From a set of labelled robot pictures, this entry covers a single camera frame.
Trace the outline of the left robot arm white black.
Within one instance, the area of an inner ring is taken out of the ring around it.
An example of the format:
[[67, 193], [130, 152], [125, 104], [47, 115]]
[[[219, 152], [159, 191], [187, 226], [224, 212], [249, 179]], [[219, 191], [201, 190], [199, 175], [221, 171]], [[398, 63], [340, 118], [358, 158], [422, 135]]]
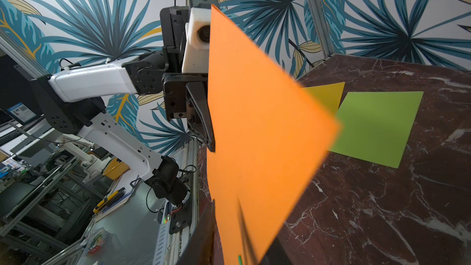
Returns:
[[168, 120], [183, 117], [188, 129], [215, 150], [207, 100], [211, 8], [170, 7], [163, 10], [169, 44], [129, 62], [112, 62], [62, 71], [31, 81], [48, 123], [104, 147], [121, 159], [158, 198], [183, 205], [190, 190], [178, 178], [179, 166], [170, 157], [147, 147], [126, 131], [106, 110], [103, 96], [113, 94], [164, 95]]

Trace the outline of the green paper sheet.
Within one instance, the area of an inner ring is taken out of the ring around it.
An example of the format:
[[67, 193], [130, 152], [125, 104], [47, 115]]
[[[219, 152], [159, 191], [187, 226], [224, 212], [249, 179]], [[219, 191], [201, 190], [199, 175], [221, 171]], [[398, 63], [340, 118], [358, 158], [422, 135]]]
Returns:
[[349, 92], [336, 118], [342, 131], [333, 153], [397, 169], [423, 92]]

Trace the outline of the orange paper sheet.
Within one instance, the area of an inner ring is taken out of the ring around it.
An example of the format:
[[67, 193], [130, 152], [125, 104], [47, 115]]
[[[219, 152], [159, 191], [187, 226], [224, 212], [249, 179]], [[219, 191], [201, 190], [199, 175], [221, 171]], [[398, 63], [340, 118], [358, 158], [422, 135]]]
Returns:
[[340, 125], [225, 14], [211, 10], [207, 180], [224, 262], [259, 263]]

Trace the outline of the yellow paper sheet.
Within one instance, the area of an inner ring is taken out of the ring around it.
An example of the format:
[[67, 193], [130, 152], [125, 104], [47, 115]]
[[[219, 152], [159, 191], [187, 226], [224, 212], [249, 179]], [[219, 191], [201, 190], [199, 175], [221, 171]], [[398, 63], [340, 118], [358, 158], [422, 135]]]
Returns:
[[332, 115], [339, 109], [345, 82], [306, 87], [304, 90], [319, 101]]

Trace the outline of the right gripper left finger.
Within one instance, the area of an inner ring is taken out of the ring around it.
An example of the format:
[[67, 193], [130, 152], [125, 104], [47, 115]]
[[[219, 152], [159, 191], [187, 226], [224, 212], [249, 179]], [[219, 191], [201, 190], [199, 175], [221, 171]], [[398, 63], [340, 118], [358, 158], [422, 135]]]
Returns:
[[212, 265], [215, 236], [215, 201], [204, 209], [189, 243], [176, 265]]

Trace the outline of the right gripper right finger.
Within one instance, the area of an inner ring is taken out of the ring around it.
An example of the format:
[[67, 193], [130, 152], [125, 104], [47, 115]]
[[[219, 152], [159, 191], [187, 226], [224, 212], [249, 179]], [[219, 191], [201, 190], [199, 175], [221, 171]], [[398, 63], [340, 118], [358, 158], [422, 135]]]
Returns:
[[274, 239], [265, 256], [263, 256], [260, 265], [292, 265], [278, 238]]

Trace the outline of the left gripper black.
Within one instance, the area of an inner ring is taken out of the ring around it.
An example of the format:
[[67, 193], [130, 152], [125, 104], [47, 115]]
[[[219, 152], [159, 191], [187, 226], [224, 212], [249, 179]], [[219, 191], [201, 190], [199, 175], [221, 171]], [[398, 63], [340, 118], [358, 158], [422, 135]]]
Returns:
[[207, 100], [208, 74], [165, 73], [164, 105], [167, 121], [187, 118], [188, 129], [215, 152], [215, 136]]

